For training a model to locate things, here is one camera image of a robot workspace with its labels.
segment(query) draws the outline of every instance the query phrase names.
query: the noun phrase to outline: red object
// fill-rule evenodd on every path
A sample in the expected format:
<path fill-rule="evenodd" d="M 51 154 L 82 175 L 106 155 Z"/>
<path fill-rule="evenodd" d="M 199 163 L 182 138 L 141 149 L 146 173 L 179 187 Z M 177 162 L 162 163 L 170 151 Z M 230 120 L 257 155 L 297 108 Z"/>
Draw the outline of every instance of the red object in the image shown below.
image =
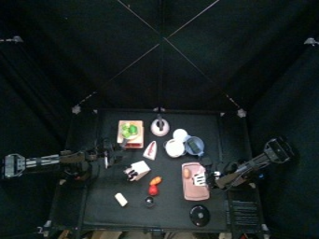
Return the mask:
<path fill-rule="evenodd" d="M 159 194 L 159 189 L 158 189 L 158 186 L 157 185 L 151 185 L 150 188 L 149 188 L 149 194 L 151 196 L 157 196 Z"/>

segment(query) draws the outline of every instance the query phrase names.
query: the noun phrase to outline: white block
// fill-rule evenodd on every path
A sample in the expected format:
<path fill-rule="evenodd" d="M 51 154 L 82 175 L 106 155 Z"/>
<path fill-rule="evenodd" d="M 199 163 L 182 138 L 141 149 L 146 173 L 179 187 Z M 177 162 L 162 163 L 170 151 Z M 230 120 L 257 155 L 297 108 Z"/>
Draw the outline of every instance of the white block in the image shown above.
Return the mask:
<path fill-rule="evenodd" d="M 137 181 L 151 171 L 145 161 L 132 163 L 131 168 L 132 170 L 135 170 L 135 172 L 138 172 L 138 175 L 135 177 Z"/>
<path fill-rule="evenodd" d="M 124 196 L 120 192 L 115 194 L 115 198 L 122 206 L 127 205 L 127 200 L 124 199 Z"/>

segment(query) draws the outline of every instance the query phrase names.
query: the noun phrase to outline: small box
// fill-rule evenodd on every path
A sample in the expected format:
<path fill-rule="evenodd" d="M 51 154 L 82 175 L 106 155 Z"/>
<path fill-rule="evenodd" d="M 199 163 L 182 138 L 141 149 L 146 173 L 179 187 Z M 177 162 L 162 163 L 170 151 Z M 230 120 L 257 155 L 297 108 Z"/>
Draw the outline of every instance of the small box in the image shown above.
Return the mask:
<path fill-rule="evenodd" d="M 151 171 L 151 168 L 147 166 L 145 161 L 139 161 L 131 164 L 131 168 L 124 170 L 124 173 L 128 175 L 130 181 L 139 181 L 142 177 Z"/>

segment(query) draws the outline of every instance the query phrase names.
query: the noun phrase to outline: orange object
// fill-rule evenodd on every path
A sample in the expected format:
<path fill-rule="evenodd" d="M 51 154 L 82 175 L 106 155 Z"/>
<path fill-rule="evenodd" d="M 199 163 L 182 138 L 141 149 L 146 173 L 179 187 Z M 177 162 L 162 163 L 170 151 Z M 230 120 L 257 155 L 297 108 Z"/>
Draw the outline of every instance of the orange object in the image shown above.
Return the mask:
<path fill-rule="evenodd" d="M 153 186 L 153 185 L 158 185 L 161 182 L 162 182 L 162 177 L 161 177 L 161 176 L 157 176 L 157 177 L 151 180 L 150 185 L 151 185 L 151 186 Z"/>

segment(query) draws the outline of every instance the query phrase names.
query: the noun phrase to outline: black object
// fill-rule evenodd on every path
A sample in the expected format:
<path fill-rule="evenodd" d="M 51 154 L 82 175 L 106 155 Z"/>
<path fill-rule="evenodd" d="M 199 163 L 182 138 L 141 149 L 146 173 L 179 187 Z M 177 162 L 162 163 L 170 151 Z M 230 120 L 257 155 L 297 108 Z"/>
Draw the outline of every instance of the black object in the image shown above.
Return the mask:
<path fill-rule="evenodd" d="M 233 186 L 238 186 L 247 181 L 250 174 L 257 170 L 267 167 L 271 163 L 282 164 L 294 158 L 294 156 L 295 153 L 289 142 L 282 137 L 271 139 L 266 143 L 263 153 L 250 161 L 242 163 L 234 173 L 217 180 L 218 187 L 225 190 Z"/>
<path fill-rule="evenodd" d="M 190 218 L 198 227 L 205 227 L 211 219 L 211 213 L 205 205 L 195 205 L 191 209 Z"/>
<path fill-rule="evenodd" d="M 146 204 L 147 207 L 154 207 L 154 205 L 155 205 L 154 197 L 151 197 L 151 196 L 146 197 L 145 198 L 145 204 Z"/>

